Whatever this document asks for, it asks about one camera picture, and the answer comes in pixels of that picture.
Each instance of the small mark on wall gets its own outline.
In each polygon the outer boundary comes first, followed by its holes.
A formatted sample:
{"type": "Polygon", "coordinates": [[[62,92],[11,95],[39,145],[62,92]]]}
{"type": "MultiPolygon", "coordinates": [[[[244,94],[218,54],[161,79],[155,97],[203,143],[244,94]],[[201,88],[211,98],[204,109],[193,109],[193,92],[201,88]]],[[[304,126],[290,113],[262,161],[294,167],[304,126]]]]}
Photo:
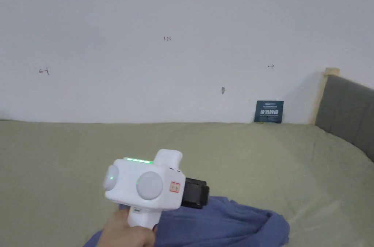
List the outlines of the small mark on wall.
{"type": "Polygon", "coordinates": [[[48,72],[48,68],[47,68],[47,67],[46,67],[45,70],[42,70],[42,69],[39,70],[39,73],[43,73],[43,72],[47,72],[47,74],[49,75],[49,72],[48,72]]]}

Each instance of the green led light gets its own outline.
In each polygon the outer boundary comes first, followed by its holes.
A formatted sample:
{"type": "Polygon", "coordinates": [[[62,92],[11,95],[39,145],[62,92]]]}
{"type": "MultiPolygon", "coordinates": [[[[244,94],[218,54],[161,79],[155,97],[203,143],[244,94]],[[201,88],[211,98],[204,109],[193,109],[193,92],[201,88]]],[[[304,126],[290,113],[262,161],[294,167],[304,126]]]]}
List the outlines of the green led light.
{"type": "Polygon", "coordinates": [[[152,164],[153,161],[143,160],[143,159],[135,159],[135,158],[126,158],[129,162],[140,162],[140,163],[147,163],[152,164]]]}

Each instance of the gray headboard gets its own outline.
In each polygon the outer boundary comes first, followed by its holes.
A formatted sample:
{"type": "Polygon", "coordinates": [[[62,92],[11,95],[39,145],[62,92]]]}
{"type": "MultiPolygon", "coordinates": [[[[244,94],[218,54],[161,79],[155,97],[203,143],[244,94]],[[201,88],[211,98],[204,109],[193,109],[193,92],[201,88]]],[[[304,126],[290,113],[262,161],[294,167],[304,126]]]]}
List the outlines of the gray headboard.
{"type": "Polygon", "coordinates": [[[374,90],[329,75],[316,125],[354,144],[374,162],[374,90]]]}

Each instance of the blue fabric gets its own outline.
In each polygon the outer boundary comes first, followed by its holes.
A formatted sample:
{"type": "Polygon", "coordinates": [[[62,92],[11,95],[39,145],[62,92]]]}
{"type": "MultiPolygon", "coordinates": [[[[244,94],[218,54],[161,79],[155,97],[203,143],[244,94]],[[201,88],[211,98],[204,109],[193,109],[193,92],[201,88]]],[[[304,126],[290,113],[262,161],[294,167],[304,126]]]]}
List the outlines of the blue fabric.
{"type": "MultiPolygon", "coordinates": [[[[279,247],[289,242],[290,225],[268,210],[210,197],[202,210],[180,207],[161,214],[155,247],[279,247]]],[[[101,232],[84,247],[96,246],[101,232]]]]}

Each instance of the red label sticker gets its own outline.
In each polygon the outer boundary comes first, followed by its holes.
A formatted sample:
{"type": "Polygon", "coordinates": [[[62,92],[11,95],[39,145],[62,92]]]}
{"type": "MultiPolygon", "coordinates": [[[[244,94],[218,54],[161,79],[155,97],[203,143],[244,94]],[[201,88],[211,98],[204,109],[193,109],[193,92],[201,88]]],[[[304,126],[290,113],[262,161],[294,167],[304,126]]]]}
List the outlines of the red label sticker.
{"type": "Polygon", "coordinates": [[[178,193],[180,188],[181,184],[175,182],[170,183],[170,191],[178,193]]]}

